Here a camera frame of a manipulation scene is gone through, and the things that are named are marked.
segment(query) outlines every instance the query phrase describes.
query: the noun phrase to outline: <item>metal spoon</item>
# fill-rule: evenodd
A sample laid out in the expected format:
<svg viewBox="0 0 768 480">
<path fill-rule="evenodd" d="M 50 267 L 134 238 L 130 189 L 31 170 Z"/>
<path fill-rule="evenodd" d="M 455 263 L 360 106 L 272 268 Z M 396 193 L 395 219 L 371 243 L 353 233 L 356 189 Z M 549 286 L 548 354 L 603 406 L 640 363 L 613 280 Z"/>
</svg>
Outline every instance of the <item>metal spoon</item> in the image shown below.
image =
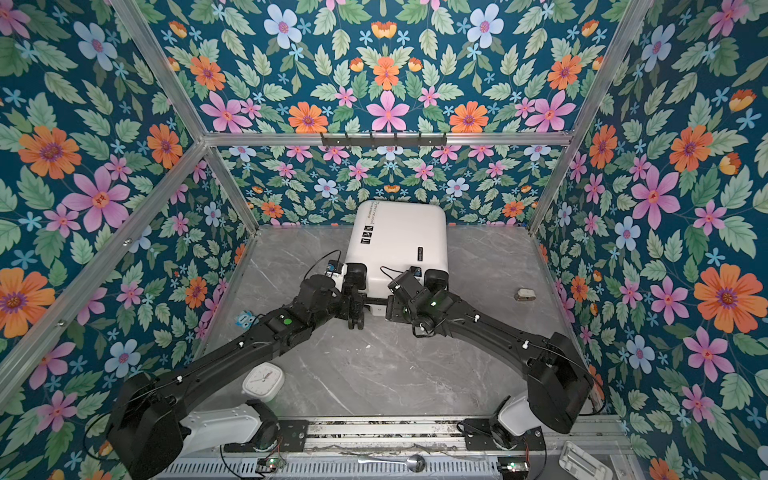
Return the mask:
<svg viewBox="0 0 768 480">
<path fill-rule="evenodd" d="M 408 470 L 411 472 L 423 472 L 425 468 L 427 468 L 427 461 L 419 455 L 418 453 L 415 453 L 408 458 L 406 458 L 405 461 L 403 460 L 386 460 L 384 458 L 373 458 L 373 457 L 361 457 L 357 459 L 358 463 L 398 463 L 400 465 L 405 465 Z"/>
</svg>

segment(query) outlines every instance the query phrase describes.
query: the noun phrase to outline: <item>aluminum profile bar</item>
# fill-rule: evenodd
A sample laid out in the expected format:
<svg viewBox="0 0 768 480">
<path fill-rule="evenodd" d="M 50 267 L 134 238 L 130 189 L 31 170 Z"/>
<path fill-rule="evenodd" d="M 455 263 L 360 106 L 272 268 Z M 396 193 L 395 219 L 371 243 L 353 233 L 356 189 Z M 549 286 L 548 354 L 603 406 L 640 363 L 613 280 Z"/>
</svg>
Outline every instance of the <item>aluminum profile bar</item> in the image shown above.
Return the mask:
<svg viewBox="0 0 768 480">
<path fill-rule="evenodd" d="M 611 44 L 608 45 L 608 50 L 605 52 L 603 65 L 595 76 L 592 88 L 590 88 L 587 97 L 584 99 L 584 103 L 581 104 L 581 110 L 578 112 L 574 122 L 574 129 L 571 132 L 573 141 L 561 152 L 560 158 L 549 177 L 549 182 L 547 182 L 547 186 L 541 193 L 536 214 L 528 226 L 528 231 L 531 235 L 536 235 L 547 210 L 549 210 L 552 202 L 554 202 L 558 188 L 560 188 L 560 184 L 562 184 L 565 175 L 568 173 L 568 166 L 576 157 L 578 149 L 584 142 L 584 137 L 594 121 L 603 98 L 608 93 L 608 88 L 611 87 L 611 82 L 616 76 L 619 65 L 624 61 L 635 33 L 643 24 L 643 18 L 645 18 L 648 9 L 653 3 L 654 0 L 631 0 L 629 6 L 627 6 L 624 17 L 619 22 L 614 37 L 611 39 Z"/>
<path fill-rule="evenodd" d="M 112 0 L 112 7 L 117 12 L 125 29 L 131 35 L 141 56 L 149 65 L 157 83 L 165 92 L 176 113 L 184 123 L 193 141 L 201 141 L 207 133 L 207 129 L 197 114 L 197 109 L 192 100 L 184 91 L 178 77 L 170 69 L 167 55 L 163 52 L 160 42 L 154 36 L 147 19 L 142 15 L 134 0 Z"/>
<path fill-rule="evenodd" d="M 208 163 L 210 169 L 216 175 L 216 179 L 221 185 L 221 190 L 224 196 L 229 198 L 232 203 L 232 207 L 237 212 L 237 216 L 240 217 L 240 221 L 245 224 L 245 229 L 248 234 L 253 235 L 259 230 L 259 225 L 256 222 L 256 218 L 248 208 L 248 203 L 243 196 L 243 191 L 235 183 L 235 179 L 231 172 L 224 164 L 224 159 L 221 157 L 221 153 L 217 148 L 208 147 L 208 152 L 205 155 L 205 160 Z"/>
<path fill-rule="evenodd" d="M 309 145 L 310 147 L 439 147 L 442 145 L 550 145 L 566 146 L 572 136 L 565 132 L 516 132 L 493 134 L 208 134 L 206 144 L 211 147 L 248 145 Z"/>
<path fill-rule="evenodd" d="M 40 360 L 50 352 L 77 314 L 90 301 L 93 292 L 106 280 L 122 260 L 134 238 L 157 216 L 170 196 L 192 174 L 197 162 L 206 151 L 201 142 L 195 142 L 182 155 L 179 162 L 147 195 L 144 202 L 112 235 L 104 248 L 80 271 L 45 315 L 24 335 L 0 363 L 0 412 L 6 402 L 31 375 Z"/>
</svg>

